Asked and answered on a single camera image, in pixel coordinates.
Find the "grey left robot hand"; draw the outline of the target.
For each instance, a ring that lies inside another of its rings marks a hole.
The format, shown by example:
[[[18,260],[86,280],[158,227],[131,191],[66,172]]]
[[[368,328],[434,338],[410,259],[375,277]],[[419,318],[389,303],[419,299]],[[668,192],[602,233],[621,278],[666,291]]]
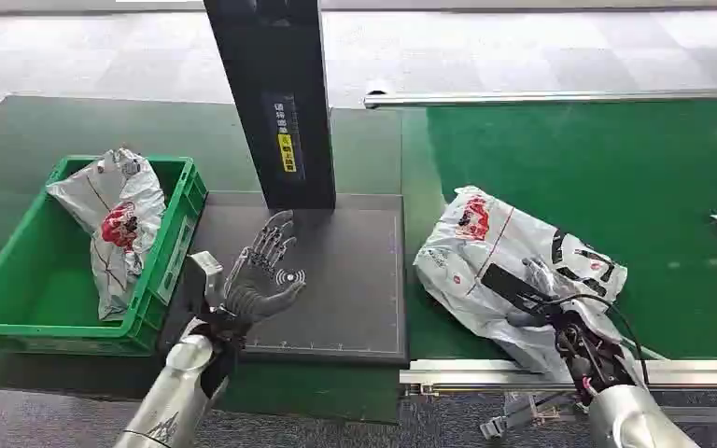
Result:
[[[293,218],[291,210],[276,213],[243,248],[225,282],[220,310],[256,324],[297,300],[306,286],[304,275],[283,275],[276,281],[278,263],[296,243]]]

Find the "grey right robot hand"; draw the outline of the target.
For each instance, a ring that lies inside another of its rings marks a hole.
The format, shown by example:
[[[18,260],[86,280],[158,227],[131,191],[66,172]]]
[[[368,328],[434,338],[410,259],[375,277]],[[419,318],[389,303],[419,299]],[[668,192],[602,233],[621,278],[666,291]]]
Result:
[[[541,295],[539,301],[551,302],[566,299],[579,293],[579,289],[571,281],[556,277],[554,273],[539,259],[522,259],[526,269],[525,281],[536,288]],[[556,349],[558,352],[572,351],[583,346],[582,336],[579,334],[577,324],[568,324],[561,329],[555,317],[547,317],[549,307],[537,305],[527,311],[513,311],[506,315],[507,322],[516,328],[544,327],[551,325],[555,329]]]

